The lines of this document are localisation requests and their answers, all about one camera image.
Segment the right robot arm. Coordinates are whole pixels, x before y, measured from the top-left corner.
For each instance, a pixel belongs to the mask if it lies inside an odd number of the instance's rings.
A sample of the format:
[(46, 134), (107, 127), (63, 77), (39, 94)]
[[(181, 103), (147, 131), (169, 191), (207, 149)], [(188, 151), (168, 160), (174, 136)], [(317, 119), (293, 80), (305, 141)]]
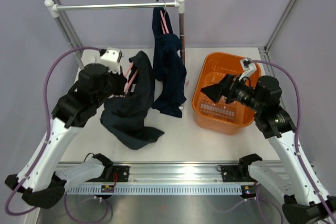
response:
[(312, 223), (335, 214), (335, 197), (321, 185), (296, 138), (298, 129), (279, 104), (282, 90), (276, 78), (261, 76), (252, 88), (243, 77), (227, 74), (201, 92), (215, 103), (224, 97), (227, 104), (239, 102), (255, 112), (257, 128), (276, 151), (289, 179), (273, 172), (257, 154), (239, 159), (238, 176), (267, 189), (289, 223)]

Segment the pink hanger with green shorts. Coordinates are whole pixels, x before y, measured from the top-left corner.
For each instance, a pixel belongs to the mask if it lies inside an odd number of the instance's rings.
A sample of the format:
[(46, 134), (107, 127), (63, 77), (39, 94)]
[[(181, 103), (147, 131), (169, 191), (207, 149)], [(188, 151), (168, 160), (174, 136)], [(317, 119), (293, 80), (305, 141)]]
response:
[(127, 71), (124, 73), (125, 77), (128, 77), (128, 81), (124, 87), (124, 94), (127, 94), (128, 91), (130, 90), (136, 76), (138, 74), (138, 69), (134, 65), (134, 62), (132, 61), (127, 69)]

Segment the dark green shorts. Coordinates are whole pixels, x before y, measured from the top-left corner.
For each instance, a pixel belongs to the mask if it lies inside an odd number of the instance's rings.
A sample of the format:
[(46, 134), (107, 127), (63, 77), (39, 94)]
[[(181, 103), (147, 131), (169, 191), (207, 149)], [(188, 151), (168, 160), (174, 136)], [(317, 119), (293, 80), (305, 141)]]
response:
[(131, 75), (136, 75), (124, 97), (112, 97), (104, 103), (100, 123), (123, 145), (139, 150), (156, 143), (164, 131), (144, 125), (154, 102), (155, 78), (147, 54), (139, 51), (129, 59)]

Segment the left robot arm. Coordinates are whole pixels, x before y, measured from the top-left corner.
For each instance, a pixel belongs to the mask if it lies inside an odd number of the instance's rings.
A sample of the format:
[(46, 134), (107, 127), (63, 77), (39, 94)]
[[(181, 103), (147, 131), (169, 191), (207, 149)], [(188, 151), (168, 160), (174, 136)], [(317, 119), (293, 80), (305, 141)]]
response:
[(77, 81), (59, 98), (47, 118), (46, 134), (35, 153), (21, 172), (7, 176), (5, 184), (21, 193), (28, 205), (49, 209), (78, 184), (92, 179), (105, 182), (112, 178), (113, 162), (102, 154), (95, 154), (64, 172), (55, 169), (88, 120), (110, 96), (122, 95), (126, 82), (120, 65), (112, 69), (90, 63), (80, 70)]

